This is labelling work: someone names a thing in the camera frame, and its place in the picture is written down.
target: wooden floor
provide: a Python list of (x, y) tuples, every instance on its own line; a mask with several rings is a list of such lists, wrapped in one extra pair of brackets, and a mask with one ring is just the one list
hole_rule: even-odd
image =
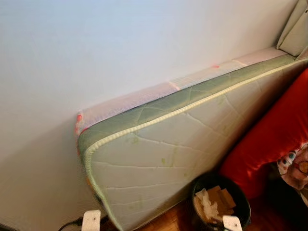
[[(250, 202), (251, 225), (246, 231), (295, 231), (277, 211), (268, 206), (262, 198)], [(183, 201), (165, 214), (153, 220), (138, 231), (199, 231), (193, 226), (190, 202)], [(101, 226), (101, 231), (116, 231), (111, 222)]]

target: beige cushion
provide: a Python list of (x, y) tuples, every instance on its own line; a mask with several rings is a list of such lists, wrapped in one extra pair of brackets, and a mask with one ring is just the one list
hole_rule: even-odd
[(277, 44), (293, 56), (303, 54), (308, 43), (308, 8), (306, 0), (299, 0), (293, 10)]

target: mattress stain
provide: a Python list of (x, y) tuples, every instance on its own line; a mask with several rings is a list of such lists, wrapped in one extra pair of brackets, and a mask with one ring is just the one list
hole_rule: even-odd
[(177, 146), (173, 148), (173, 153), (172, 153), (172, 159), (171, 159), (170, 167), (174, 167), (175, 156), (178, 154), (178, 150), (179, 150), (179, 147), (177, 147)]
[(132, 144), (136, 144), (139, 142), (139, 138), (138, 137), (134, 137), (133, 140), (132, 140)]

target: white mattress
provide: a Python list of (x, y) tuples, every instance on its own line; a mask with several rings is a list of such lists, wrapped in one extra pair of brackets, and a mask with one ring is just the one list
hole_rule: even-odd
[(155, 107), (145, 104), (128, 111), (124, 122), (116, 121), (126, 123), (123, 129), (93, 128), (96, 137), (106, 133), (95, 142), (89, 134), (80, 136), (78, 142), (87, 143), (79, 147), (87, 176), (117, 228), (136, 229), (184, 199), (190, 182), (217, 165), (306, 65), (305, 59), (251, 73), (243, 81), (230, 78), (229, 87), (194, 102), (191, 95), (197, 90), (187, 90), (183, 107), (140, 122)]

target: pillow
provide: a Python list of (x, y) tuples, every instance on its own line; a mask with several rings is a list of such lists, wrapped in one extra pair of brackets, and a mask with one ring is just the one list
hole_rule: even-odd
[(220, 173), (237, 183), (248, 198), (262, 194), (275, 162), (308, 141), (308, 70), (236, 145)]
[(308, 41), (308, 9), (306, 0), (299, 0), (279, 40), (277, 49), (304, 58)]

